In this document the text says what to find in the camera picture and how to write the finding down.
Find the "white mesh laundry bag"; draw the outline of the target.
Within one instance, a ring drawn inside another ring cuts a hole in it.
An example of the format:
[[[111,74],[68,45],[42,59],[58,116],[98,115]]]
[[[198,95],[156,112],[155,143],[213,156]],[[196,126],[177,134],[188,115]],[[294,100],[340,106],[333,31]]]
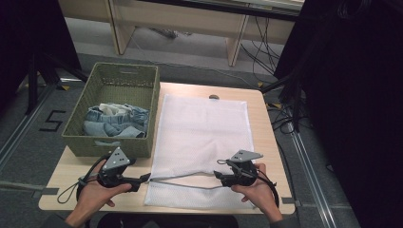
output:
[[[166,94],[144,203],[186,209],[252,209],[242,194],[221,185],[219,164],[254,149],[247,102]]]

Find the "grey power strip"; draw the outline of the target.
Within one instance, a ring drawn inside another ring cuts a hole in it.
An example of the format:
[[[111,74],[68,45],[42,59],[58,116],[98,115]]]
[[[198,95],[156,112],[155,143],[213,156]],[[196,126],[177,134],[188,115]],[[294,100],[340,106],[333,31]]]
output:
[[[191,32],[183,32],[183,31],[177,31],[177,30],[172,30],[172,29],[161,29],[161,28],[153,28],[152,31],[160,34],[163,37],[166,37],[168,39],[176,39],[180,35],[182,36],[190,36]]]

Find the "person's left hand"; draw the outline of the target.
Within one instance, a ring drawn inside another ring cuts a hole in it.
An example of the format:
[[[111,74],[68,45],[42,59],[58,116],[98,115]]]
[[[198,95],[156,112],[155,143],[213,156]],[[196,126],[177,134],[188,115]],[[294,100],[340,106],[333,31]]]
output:
[[[114,207],[115,203],[112,199],[117,195],[128,192],[131,187],[131,184],[124,183],[115,187],[107,188],[102,186],[96,180],[93,180],[81,191],[73,213],[78,219],[86,221],[105,205]]]

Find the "light wooden desk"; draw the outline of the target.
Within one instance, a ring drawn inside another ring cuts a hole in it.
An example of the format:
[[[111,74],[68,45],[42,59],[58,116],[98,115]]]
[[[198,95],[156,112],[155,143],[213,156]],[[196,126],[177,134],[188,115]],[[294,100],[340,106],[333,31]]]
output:
[[[115,52],[125,53],[135,28],[172,29],[220,36],[226,39],[228,65],[234,66],[243,40],[287,42],[294,23],[264,14],[252,16],[219,12],[217,8],[195,9],[142,0],[58,0],[65,17],[108,23]]]

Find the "person's right hand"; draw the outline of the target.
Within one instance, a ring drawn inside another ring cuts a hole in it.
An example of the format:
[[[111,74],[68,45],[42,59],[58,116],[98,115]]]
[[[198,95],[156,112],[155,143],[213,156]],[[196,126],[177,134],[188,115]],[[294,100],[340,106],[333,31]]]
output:
[[[263,180],[266,177],[266,165],[264,163],[256,163],[255,166],[259,170],[260,179],[250,186],[233,185],[231,189],[234,192],[243,194],[242,202],[251,201],[260,211],[268,218],[270,223],[283,220],[283,215],[279,211],[272,190]]]

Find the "green woven basket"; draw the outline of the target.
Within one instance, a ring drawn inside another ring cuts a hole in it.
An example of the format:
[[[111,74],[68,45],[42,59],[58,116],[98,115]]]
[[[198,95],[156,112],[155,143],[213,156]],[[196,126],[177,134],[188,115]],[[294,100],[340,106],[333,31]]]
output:
[[[77,157],[120,147],[129,158],[148,158],[159,95],[156,66],[97,63],[62,137]]]

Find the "black metal stand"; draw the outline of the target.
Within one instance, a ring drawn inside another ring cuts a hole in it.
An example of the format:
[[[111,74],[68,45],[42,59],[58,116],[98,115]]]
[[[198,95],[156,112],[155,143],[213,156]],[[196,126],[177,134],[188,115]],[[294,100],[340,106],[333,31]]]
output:
[[[259,91],[265,94],[275,88],[283,86],[282,91],[278,95],[278,99],[282,104],[292,105],[291,124],[295,132],[299,132],[298,120],[299,120],[299,108],[300,108],[300,96],[301,86],[300,77],[302,74],[293,69],[288,75],[277,80],[276,82],[262,87]]]
[[[56,86],[61,82],[61,78],[56,72],[56,68],[60,67],[78,80],[86,83],[88,77],[79,69],[62,61],[54,55],[46,52],[33,53],[29,59],[29,100],[26,114],[30,114],[37,106],[38,96],[38,76],[40,74],[47,85]]]

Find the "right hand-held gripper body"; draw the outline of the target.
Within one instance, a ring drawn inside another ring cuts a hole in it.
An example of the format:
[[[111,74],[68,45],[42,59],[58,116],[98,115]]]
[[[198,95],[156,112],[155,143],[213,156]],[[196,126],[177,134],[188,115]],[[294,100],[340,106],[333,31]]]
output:
[[[224,161],[225,164],[231,167],[232,175],[221,175],[221,184],[225,187],[233,185],[250,186],[257,177],[258,171],[253,164],[253,160],[262,158],[263,155],[247,150],[239,150],[230,159]]]

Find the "blue denim jeans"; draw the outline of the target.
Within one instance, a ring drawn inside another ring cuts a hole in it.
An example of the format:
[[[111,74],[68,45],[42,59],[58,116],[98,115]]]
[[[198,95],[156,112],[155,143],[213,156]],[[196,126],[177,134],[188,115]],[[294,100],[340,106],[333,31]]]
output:
[[[144,138],[150,111],[130,104],[99,104],[87,110],[84,133],[94,137]]]

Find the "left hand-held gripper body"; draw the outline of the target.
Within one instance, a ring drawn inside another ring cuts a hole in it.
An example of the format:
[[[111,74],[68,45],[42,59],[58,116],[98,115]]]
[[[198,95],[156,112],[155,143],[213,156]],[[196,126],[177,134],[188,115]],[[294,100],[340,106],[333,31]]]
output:
[[[117,147],[107,158],[98,174],[98,182],[106,188],[113,188],[121,184],[130,184],[129,192],[137,192],[141,186],[141,179],[125,178],[124,171],[129,165],[136,162],[130,159],[124,151]]]

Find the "dark curtain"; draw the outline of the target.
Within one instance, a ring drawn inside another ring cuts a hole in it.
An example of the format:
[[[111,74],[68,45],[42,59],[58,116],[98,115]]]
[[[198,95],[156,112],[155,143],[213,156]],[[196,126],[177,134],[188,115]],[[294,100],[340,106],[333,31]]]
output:
[[[57,67],[87,80],[59,0],[0,0],[0,110],[30,72],[58,83]]]
[[[311,121],[361,228],[403,228],[403,0],[305,0],[276,77],[331,15],[300,81]]]

